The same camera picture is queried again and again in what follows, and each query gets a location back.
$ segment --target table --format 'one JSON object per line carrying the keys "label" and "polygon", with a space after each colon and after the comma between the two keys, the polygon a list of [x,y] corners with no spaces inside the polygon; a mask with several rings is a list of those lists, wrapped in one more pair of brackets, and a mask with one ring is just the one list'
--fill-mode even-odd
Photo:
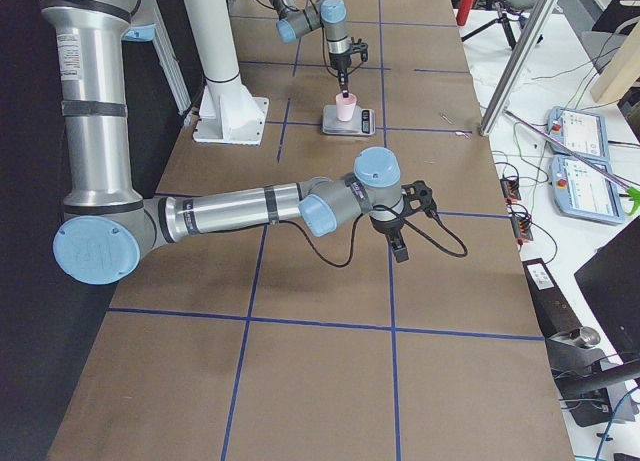
{"label": "table", "polygon": [[[386,146],[469,257],[407,231],[394,264],[366,220],[344,270],[290,226],[164,247],[120,283],[49,459],[572,459],[450,1],[345,1],[371,53],[351,88],[377,134],[322,135],[337,86],[320,34],[283,46],[272,12],[236,0],[243,82],[270,98],[262,144],[185,129],[158,194],[337,179]],[[336,259],[349,234],[315,242]]]}
{"label": "table", "polygon": [[[471,32],[495,16],[496,14],[492,12],[472,11],[466,26],[460,29],[461,35]],[[594,73],[588,56],[563,15],[554,14],[551,16],[543,36],[544,40],[533,50],[524,73],[511,95],[509,104],[511,111],[531,123],[545,123],[547,113],[553,106],[569,104],[569,107],[573,108],[584,90],[586,81],[591,80]],[[465,42],[464,47],[474,77],[478,102],[481,106],[487,106],[500,73],[502,73],[511,54],[502,28],[496,25]],[[553,76],[575,67],[578,69],[561,76],[535,79],[540,76]],[[578,96],[569,103],[576,92]],[[589,90],[584,91],[579,107],[589,108],[596,104]],[[606,117],[609,139],[638,143],[615,104],[590,108],[589,110],[601,113]],[[548,148],[545,149],[543,140],[528,132],[526,128],[517,129],[519,147],[524,158],[535,165],[540,162],[542,169],[548,172],[551,152]],[[525,164],[518,156],[518,144],[514,142],[513,122],[509,118],[501,117],[496,128],[490,134],[490,141],[496,162],[508,160],[517,167],[522,176],[535,177],[536,170]],[[611,145],[610,151],[614,172],[637,181],[640,172],[640,150]],[[497,166],[497,168],[501,173],[503,166]],[[558,242],[557,256],[549,264],[553,277],[582,323],[585,326],[595,327],[602,333],[602,329],[586,304],[573,274],[595,254],[599,247],[604,246],[625,225],[608,226],[562,216],[555,207],[550,186],[543,184],[534,189],[529,181],[523,181],[522,184],[525,186],[521,188],[523,204],[529,209],[533,208],[534,221],[548,230]],[[630,204],[623,201],[623,207],[628,210]],[[550,259],[555,251],[550,238],[536,228],[534,228],[533,234],[535,241],[523,246],[520,253],[521,258],[523,260],[537,257],[545,260]],[[615,353],[606,337],[599,347],[606,354]],[[565,413],[565,421],[574,452],[593,457],[599,442],[595,433],[602,432],[603,426],[579,428],[568,413]],[[615,433],[613,434],[615,442],[605,444],[602,457],[612,459],[611,453],[614,451],[626,452],[635,456],[640,455],[639,423],[615,425],[612,431]]]}

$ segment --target pink cup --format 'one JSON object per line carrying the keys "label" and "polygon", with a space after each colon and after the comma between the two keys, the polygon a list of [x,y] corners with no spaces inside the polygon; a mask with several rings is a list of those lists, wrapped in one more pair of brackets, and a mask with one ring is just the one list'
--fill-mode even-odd
{"label": "pink cup", "polygon": [[349,93],[348,98],[342,97],[342,93],[336,95],[336,111],[340,121],[351,121],[353,112],[356,109],[358,98],[355,94]]}

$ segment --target cardboard surface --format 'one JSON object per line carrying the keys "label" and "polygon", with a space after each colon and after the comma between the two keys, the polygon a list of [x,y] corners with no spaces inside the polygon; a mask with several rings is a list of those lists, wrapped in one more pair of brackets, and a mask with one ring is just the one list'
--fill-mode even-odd
{"label": "cardboard surface", "polygon": [[219,456],[243,329],[108,313],[47,459]]}
{"label": "cardboard surface", "polygon": [[425,181],[433,189],[440,211],[506,214],[496,170],[487,163],[491,147],[486,138],[452,132],[390,131],[387,147],[398,158],[403,180]]}
{"label": "cardboard surface", "polygon": [[398,378],[404,461],[574,459],[544,343],[398,333]]}
{"label": "cardboard surface", "polygon": [[[540,336],[531,314],[531,296],[522,282],[510,222],[471,216],[441,218],[467,245],[469,256],[445,256],[405,230],[411,260],[394,266],[398,326]],[[460,252],[435,222],[412,222],[443,246]]]}
{"label": "cardboard surface", "polygon": [[382,26],[384,65],[396,70],[469,72],[457,26]]}
{"label": "cardboard surface", "polygon": [[228,459],[391,460],[389,335],[252,326]]}
{"label": "cardboard surface", "polygon": [[[163,247],[118,287],[51,460],[571,459],[450,1],[345,1],[372,50],[351,86],[376,135],[323,135],[337,83],[320,38],[283,46],[272,11],[236,0],[243,82],[271,103],[262,144],[196,144],[185,129],[158,192],[339,179],[388,146],[469,257],[405,227],[410,260],[394,264],[366,217],[344,269],[286,224]],[[347,223],[312,241],[341,262],[350,237]]]}

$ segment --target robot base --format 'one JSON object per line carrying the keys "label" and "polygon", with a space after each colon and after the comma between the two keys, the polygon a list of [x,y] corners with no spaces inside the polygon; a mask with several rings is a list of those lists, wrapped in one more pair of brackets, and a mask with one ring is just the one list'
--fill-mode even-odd
{"label": "robot base", "polygon": [[371,136],[376,132],[373,109],[356,106],[351,121],[340,121],[336,105],[328,104],[322,111],[322,132],[339,136]]}
{"label": "robot base", "polygon": [[200,121],[193,139],[200,143],[259,145],[269,99],[253,97],[247,88],[241,86],[240,103],[225,103],[224,96],[219,97],[219,103],[219,110],[216,110],[209,87],[205,86],[200,105]]}

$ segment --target metal plate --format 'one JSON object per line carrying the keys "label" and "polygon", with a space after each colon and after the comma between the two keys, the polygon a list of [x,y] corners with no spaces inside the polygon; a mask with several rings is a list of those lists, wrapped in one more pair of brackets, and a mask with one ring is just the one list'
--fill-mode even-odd
{"label": "metal plate", "polygon": [[371,136],[376,132],[374,111],[356,106],[351,121],[340,121],[335,104],[328,104],[322,110],[322,132],[339,136]]}

